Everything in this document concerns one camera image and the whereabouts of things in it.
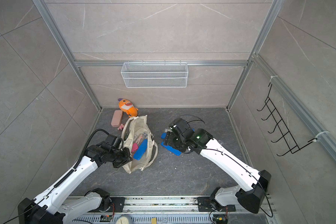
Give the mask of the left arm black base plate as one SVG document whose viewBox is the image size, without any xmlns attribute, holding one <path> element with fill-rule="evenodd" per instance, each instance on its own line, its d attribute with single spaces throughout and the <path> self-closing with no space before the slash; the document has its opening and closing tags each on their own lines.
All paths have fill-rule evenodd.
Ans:
<svg viewBox="0 0 336 224">
<path fill-rule="evenodd" d="M 123 212 L 125 197 L 107 197 L 102 199 L 100 212 Z"/>
</svg>

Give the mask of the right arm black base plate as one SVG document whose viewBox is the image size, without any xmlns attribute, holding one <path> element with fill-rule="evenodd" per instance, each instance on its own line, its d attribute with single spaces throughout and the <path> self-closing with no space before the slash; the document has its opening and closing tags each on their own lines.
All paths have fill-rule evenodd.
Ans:
<svg viewBox="0 0 336 224">
<path fill-rule="evenodd" d="M 196 199 L 196 205 L 199 212 L 211 212 L 211 211 L 227 211 L 235 212 L 235 205 L 222 206 L 214 200 L 210 200 L 209 197 L 198 197 Z"/>
</svg>

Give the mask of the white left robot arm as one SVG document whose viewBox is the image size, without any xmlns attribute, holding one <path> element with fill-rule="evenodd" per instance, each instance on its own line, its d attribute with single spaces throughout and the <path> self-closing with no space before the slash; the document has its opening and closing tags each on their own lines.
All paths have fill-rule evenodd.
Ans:
<svg viewBox="0 0 336 224">
<path fill-rule="evenodd" d="M 93 131 L 78 160 L 64 175 L 34 199 L 26 198 L 19 203 L 19 223 L 67 224 L 89 211 L 114 210 L 110 193 L 101 188 L 90 190 L 80 199 L 65 203 L 74 189 L 101 165 L 110 162 L 118 169 L 132 161 L 129 149 L 123 146 L 124 141 L 120 137 L 107 133 L 104 141 L 90 145 L 97 132 L 107 133 L 103 129 Z"/>
</svg>

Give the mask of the beige canvas bag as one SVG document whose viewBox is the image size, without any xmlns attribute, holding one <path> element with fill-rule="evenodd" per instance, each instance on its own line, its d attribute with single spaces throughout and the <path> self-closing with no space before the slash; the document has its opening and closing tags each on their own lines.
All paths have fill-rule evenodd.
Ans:
<svg viewBox="0 0 336 224">
<path fill-rule="evenodd" d="M 158 145 L 147 125 L 147 116 L 132 117 L 126 122 L 121 137 L 129 149 L 132 161 L 124 165 L 127 173 L 143 171 L 151 166 L 158 155 Z"/>
</svg>

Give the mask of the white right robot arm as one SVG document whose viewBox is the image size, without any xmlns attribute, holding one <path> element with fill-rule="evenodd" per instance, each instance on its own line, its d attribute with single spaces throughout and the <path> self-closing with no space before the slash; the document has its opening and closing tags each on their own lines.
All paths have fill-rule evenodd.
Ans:
<svg viewBox="0 0 336 224">
<path fill-rule="evenodd" d="M 260 211 L 271 180 L 269 172 L 258 171 L 245 164 L 201 128 L 182 134 L 168 131 L 163 145 L 181 153 L 197 153 L 216 164 L 237 183 L 235 187 L 217 187 L 206 202 L 208 206 L 219 211 L 228 205 L 240 204 L 251 213 Z"/>
</svg>

